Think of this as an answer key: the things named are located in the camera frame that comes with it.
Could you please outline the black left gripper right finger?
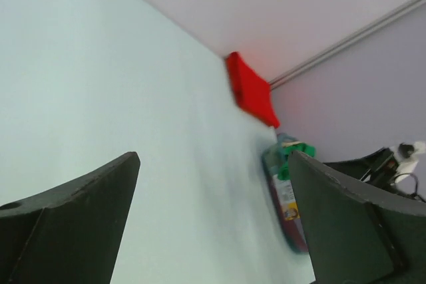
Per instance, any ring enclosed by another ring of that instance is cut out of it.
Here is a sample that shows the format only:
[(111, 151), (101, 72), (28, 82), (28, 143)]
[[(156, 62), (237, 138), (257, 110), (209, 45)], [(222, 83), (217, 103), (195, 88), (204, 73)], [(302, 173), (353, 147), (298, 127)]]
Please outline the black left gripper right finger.
[(316, 283), (425, 282), (425, 203), (303, 153), (290, 178)]

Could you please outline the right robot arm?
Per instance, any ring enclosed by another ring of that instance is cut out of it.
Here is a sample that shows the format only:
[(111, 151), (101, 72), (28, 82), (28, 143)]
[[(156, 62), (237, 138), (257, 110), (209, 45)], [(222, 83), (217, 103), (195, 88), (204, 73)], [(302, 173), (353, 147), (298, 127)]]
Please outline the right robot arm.
[[(400, 143), (353, 160), (327, 162), (326, 166), (392, 194), (425, 202), (419, 194), (419, 178), (414, 174), (418, 156), (425, 153), (425, 142)], [(415, 182), (414, 190), (406, 193), (397, 184), (407, 177)]]

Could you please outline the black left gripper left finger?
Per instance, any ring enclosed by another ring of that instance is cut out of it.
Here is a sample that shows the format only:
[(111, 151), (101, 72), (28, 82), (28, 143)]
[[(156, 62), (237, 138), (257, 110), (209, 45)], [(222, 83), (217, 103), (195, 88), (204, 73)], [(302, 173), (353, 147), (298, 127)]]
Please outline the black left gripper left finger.
[(100, 168), (1, 206), (2, 283), (110, 283), (140, 159)]

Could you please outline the green t-shirt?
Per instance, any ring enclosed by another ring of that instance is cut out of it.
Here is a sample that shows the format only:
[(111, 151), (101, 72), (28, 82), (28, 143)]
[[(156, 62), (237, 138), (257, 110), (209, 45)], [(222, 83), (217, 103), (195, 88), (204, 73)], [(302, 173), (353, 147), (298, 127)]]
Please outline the green t-shirt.
[(284, 163), (279, 169), (278, 179), (281, 181), (290, 180), (290, 164), (294, 158), (294, 154), (303, 153), (307, 154), (311, 158), (316, 155), (316, 148), (305, 142), (283, 142), (279, 149), (279, 154), (282, 156)]

